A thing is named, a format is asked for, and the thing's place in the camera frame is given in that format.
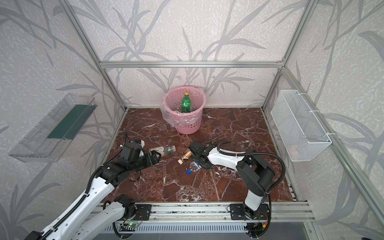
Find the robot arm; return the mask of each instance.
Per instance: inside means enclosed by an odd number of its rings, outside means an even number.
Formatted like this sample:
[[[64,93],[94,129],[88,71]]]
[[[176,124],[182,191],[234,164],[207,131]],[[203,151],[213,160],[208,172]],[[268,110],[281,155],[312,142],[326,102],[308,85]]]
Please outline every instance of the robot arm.
[[[156,151],[145,153],[144,142],[140,142],[122,146],[116,163],[107,162],[99,167],[91,177],[89,188],[42,232],[33,231],[25,240],[91,240],[109,224],[121,218],[134,217],[137,212],[135,201],[121,195],[80,226],[91,211],[131,173],[159,163],[161,155]]]
[[[42,232],[31,232],[25,240],[91,240],[111,223],[121,218],[126,220],[133,218],[137,212],[134,200],[121,195],[81,226],[96,205],[126,180],[130,173],[159,163],[161,155],[156,151],[145,153],[143,146],[143,141],[141,144],[131,142],[122,146],[121,155],[116,163],[107,161],[100,166],[91,177],[87,189],[57,219]],[[239,172],[248,188],[243,210],[249,219],[256,218],[260,204],[269,194],[267,190],[277,185],[284,177],[285,168],[279,179],[271,186],[275,171],[262,157],[256,155],[259,153],[221,150],[220,144],[203,147],[197,141],[192,142],[189,150],[193,154],[192,160],[205,169],[210,169],[212,165],[222,165]]]
[[[275,177],[275,170],[260,155],[237,156],[244,155],[245,152],[220,150],[220,144],[204,147],[194,141],[188,148],[193,154],[192,160],[205,169],[210,169],[212,165],[222,165],[238,171],[248,188],[248,194],[243,203],[244,212],[248,218],[255,219],[258,215],[257,209],[269,193],[267,189]]]

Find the pink trash can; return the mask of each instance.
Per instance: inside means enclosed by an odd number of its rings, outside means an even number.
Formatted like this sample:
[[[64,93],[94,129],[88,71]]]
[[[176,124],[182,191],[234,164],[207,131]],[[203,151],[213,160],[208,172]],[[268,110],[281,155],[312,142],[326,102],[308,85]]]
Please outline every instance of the pink trash can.
[[[181,113],[177,108],[181,104],[184,92],[189,92],[191,107],[195,110],[190,113]],[[192,134],[201,126],[203,108],[207,102],[205,93],[195,87],[181,86],[170,90],[163,99],[163,118],[181,134]]]

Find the marble floor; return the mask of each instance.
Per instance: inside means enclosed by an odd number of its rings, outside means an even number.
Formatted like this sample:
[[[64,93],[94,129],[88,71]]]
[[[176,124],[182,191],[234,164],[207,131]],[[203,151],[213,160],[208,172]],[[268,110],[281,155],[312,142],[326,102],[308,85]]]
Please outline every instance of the marble floor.
[[[127,129],[131,140],[145,141],[145,149],[161,145],[175,145],[176,152],[163,157],[159,164],[131,174],[130,179],[120,184],[108,200],[114,200],[120,194],[126,194],[136,202],[216,202],[244,201],[248,189],[236,171],[223,166],[201,169],[191,175],[186,173],[190,161],[180,165],[177,160],[187,150],[193,140],[203,145],[209,142],[230,140],[232,143],[222,146],[232,151],[273,152],[275,148],[260,108],[204,108],[202,126],[193,134],[179,134],[163,120],[160,109],[130,109],[121,126],[112,156],[123,140],[123,129]],[[275,169],[277,179],[281,166],[272,157],[264,157]],[[293,201],[286,179],[271,191],[273,201]]]

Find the green bottle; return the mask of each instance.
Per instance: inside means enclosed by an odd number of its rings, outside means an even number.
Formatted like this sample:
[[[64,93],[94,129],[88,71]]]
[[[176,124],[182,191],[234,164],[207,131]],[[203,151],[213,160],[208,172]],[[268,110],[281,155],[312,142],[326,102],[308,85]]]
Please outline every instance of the green bottle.
[[[183,100],[181,101],[181,112],[189,113],[190,108],[191,108],[191,99],[189,98],[189,92],[185,92]]]

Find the patterned wallpaper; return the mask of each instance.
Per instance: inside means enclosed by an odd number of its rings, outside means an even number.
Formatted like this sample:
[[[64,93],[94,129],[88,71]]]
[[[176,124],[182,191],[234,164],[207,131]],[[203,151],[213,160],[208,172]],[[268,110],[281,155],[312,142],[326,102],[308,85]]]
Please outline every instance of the patterned wallpaper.
[[[217,77],[209,82],[204,81],[201,68],[115,68],[108,74],[127,106],[159,106],[170,89],[191,85],[206,92],[206,106],[261,107],[276,72],[275,68],[216,68]]]
[[[382,197],[383,22],[384,1],[319,5],[288,65]]]
[[[84,190],[123,114],[55,1],[0,1],[0,238],[41,230]],[[98,105],[56,163],[9,151],[67,94]]]
[[[316,6],[288,67],[384,196],[384,1],[330,3]],[[278,90],[283,89],[290,89],[284,79]],[[268,120],[279,139],[271,116]],[[285,152],[281,140],[278,146]],[[312,161],[287,164],[325,239],[384,239],[384,230],[330,148]]]
[[[306,1],[70,0],[104,61],[278,61]],[[180,85],[203,88],[207,106],[260,106],[275,72],[149,68],[109,75],[127,106],[158,106]]]

